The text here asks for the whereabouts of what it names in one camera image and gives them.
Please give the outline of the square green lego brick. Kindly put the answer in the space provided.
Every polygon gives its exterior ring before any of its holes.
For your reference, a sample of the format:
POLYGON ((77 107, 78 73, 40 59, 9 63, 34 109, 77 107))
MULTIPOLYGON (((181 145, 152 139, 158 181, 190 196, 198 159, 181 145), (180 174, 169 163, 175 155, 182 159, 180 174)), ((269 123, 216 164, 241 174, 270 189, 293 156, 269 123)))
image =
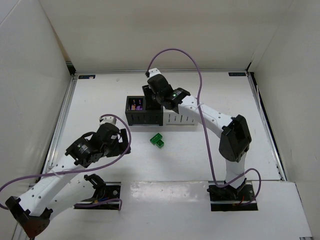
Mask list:
POLYGON ((160 140, 158 140, 157 142, 156 142, 156 144, 155 144, 158 148, 162 148, 164 145, 165 145, 165 143, 160 139, 160 140))

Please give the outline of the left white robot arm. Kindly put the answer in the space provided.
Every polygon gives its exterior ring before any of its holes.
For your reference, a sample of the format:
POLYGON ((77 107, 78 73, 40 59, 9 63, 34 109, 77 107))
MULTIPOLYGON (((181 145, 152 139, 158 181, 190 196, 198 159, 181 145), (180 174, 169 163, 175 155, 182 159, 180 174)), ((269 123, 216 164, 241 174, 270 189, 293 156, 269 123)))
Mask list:
POLYGON ((20 196, 10 196, 5 207, 30 239, 41 234, 51 220, 82 200, 97 196, 104 181, 92 171, 91 164, 101 158, 120 160, 131 151, 131 132, 106 122, 97 131, 83 134, 65 151, 60 161, 40 181, 20 196))

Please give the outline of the large green lego brick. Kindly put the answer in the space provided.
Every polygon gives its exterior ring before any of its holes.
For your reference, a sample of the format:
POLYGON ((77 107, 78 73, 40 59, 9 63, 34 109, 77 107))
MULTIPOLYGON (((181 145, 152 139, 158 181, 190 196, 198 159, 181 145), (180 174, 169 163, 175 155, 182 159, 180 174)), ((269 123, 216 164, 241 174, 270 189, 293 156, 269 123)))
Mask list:
POLYGON ((150 139, 150 142, 155 145, 158 141, 162 140, 162 138, 163 136, 160 133, 157 133, 150 139))

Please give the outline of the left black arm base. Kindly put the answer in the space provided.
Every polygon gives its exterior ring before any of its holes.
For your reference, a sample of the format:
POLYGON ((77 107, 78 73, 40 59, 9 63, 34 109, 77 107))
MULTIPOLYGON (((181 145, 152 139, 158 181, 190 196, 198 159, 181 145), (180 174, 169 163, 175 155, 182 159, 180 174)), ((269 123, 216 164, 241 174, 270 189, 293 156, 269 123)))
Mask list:
POLYGON ((120 209, 121 182, 106 182, 105 186, 91 198, 73 206, 77 210, 116 210, 120 209))

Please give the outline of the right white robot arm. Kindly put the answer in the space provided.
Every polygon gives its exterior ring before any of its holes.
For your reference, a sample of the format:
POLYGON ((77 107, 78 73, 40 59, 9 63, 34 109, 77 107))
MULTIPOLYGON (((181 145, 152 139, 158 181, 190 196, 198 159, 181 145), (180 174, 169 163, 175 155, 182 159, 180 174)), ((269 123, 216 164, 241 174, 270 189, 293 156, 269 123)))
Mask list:
POLYGON ((221 191, 230 200, 238 197, 246 185, 245 159, 252 141, 246 118, 232 117, 208 107, 183 88, 173 89, 159 72, 145 74, 144 95, 167 110, 188 117, 219 138, 219 153, 225 159, 225 186, 221 191))

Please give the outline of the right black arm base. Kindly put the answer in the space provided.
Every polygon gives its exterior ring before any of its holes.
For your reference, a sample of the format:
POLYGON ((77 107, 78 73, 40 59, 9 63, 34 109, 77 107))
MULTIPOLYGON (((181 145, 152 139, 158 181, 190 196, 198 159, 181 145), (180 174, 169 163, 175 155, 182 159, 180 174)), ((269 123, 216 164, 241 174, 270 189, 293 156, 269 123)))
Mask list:
POLYGON ((214 184, 209 184, 207 192, 209 193, 210 207, 212 212, 245 212, 257 211, 258 204, 252 184, 245 184, 237 192, 230 186, 219 188, 214 184))

